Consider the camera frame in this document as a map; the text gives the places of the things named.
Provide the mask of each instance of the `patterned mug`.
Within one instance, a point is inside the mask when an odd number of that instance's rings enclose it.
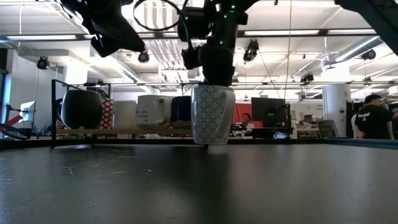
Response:
[[[192,134],[197,144],[226,144],[235,106],[232,88],[199,85],[192,89]]]
[[[99,129],[112,129],[112,116],[114,101],[110,98],[102,98],[102,118]]]

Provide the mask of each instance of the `white pillar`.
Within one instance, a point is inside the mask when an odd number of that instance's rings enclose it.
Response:
[[[346,63],[333,65],[334,68],[324,70],[321,74],[323,81],[348,82],[350,81],[349,66]],[[336,124],[338,135],[346,136],[347,110],[346,102],[351,101],[349,85],[325,85],[323,93],[323,117],[333,120]]]

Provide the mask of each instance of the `wooden shelf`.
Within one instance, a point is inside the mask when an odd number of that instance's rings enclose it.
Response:
[[[71,129],[57,130],[57,135],[61,134],[191,134],[191,129]]]

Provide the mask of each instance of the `person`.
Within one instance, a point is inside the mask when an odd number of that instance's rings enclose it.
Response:
[[[387,122],[398,119],[381,106],[381,96],[373,94],[365,98],[364,107],[358,112],[355,125],[364,133],[364,139],[390,139]]]
[[[254,127],[254,124],[250,123],[251,121],[251,116],[249,113],[244,113],[242,115],[242,122],[238,122],[236,124],[240,124],[242,128],[246,128],[247,131],[252,131]]]
[[[354,114],[351,117],[351,125],[353,127],[354,139],[357,139],[357,138],[361,139],[361,138],[363,138],[364,133],[358,129],[357,125],[355,125],[355,119],[356,119],[357,114],[358,113]]]

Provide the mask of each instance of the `black t-shirt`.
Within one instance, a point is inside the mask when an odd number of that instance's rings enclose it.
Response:
[[[392,113],[381,106],[368,105],[356,115],[355,125],[365,133],[365,139],[390,139],[387,122]]]

